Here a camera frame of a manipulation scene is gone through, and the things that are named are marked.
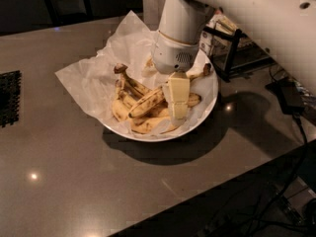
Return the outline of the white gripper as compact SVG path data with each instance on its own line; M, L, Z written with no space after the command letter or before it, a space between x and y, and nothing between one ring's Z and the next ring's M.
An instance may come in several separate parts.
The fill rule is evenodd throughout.
M171 123L175 126L182 125L188 115L190 79L185 72L194 66L197 55L197 44L181 43L157 31L151 47L152 58L146 60L141 71L143 77L151 77L157 70L162 74L171 74L163 85L163 93Z

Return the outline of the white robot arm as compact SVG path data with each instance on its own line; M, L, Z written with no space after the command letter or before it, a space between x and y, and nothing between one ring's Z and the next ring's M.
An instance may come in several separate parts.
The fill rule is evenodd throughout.
M160 73L193 67L202 28L217 9L316 94L316 0L165 0L151 47Z

